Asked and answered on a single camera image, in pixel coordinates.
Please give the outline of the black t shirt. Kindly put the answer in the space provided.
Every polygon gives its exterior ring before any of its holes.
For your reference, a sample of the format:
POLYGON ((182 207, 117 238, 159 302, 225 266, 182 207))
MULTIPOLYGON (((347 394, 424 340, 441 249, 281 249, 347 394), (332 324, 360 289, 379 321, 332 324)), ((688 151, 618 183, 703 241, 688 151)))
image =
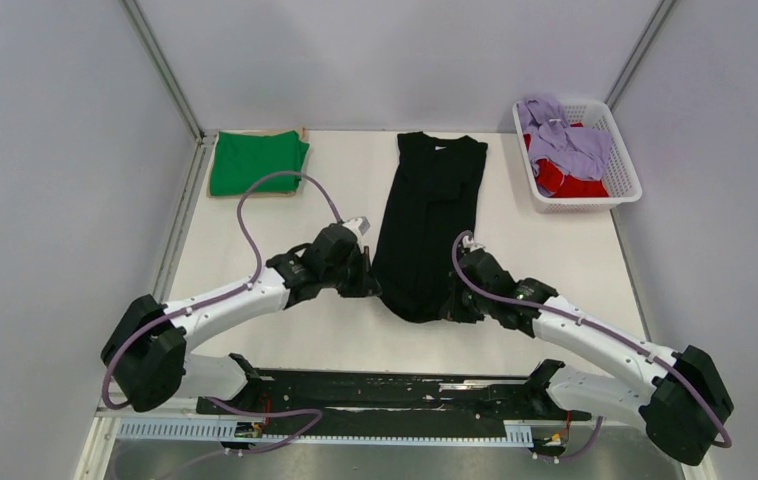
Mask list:
POLYGON ((449 292, 451 247, 476 225, 488 144, 469 136, 397 136, 398 166, 372 262, 383 304, 410 323, 440 318, 449 292))

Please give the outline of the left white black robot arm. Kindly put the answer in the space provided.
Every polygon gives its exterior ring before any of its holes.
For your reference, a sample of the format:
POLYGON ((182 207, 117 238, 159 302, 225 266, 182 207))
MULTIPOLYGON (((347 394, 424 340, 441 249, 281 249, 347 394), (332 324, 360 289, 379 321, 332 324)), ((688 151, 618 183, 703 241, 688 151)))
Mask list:
POLYGON ((136 412, 178 397, 216 397, 238 413, 253 411, 261 386, 237 354, 195 354, 206 341, 248 320, 312 300, 324 289, 343 298, 376 296, 364 217, 323 228, 311 243, 265 262, 247 279, 184 300, 159 303, 144 295, 131 302, 100 353, 108 379, 136 412))

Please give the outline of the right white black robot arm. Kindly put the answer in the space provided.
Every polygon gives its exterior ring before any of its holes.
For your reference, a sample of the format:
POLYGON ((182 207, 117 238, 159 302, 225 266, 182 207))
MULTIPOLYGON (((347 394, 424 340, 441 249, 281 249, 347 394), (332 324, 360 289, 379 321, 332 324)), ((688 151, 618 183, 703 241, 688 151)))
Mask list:
POLYGON ((515 280, 482 246, 463 241, 451 253, 446 319, 485 318, 572 352, 601 369, 591 374, 559 361, 534 372, 526 403, 539 417, 560 409, 589 413, 643 431, 668 457, 690 466, 713 448, 729 449, 732 398, 706 351, 642 340, 573 305, 534 278, 515 280))

